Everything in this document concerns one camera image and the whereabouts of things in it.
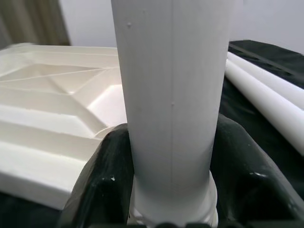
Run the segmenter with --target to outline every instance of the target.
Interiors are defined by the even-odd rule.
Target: white plastic tray
[[[62,209],[123,98],[116,48],[0,51],[0,191]]]

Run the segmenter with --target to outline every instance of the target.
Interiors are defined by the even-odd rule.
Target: white plastic pipe
[[[216,225],[209,165],[233,6],[234,0],[112,0],[134,204],[148,225]]]
[[[304,156],[304,112],[299,107],[232,63],[226,76],[260,113]]]
[[[297,87],[230,52],[228,52],[227,57],[231,62],[245,70],[251,76],[255,77],[302,110],[304,109],[304,90],[302,88]]]

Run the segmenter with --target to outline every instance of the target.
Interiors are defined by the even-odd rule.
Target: white wall
[[[72,45],[115,47],[111,0],[60,0]],[[304,0],[237,0],[231,40],[252,39],[304,54]]]

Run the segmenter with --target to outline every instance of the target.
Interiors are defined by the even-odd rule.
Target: white plastic rod
[[[150,224],[216,213],[209,165],[234,2],[112,0],[134,204]]]
[[[304,90],[302,88],[297,87],[230,52],[228,52],[227,57],[231,62],[248,72],[266,86],[273,89],[291,103],[298,106],[302,110],[304,109]]]
[[[304,156],[304,112],[299,107],[232,63],[226,76],[260,113]]]

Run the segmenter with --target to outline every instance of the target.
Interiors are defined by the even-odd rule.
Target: beige curtain
[[[0,48],[24,42],[69,45],[58,0],[0,0]]]

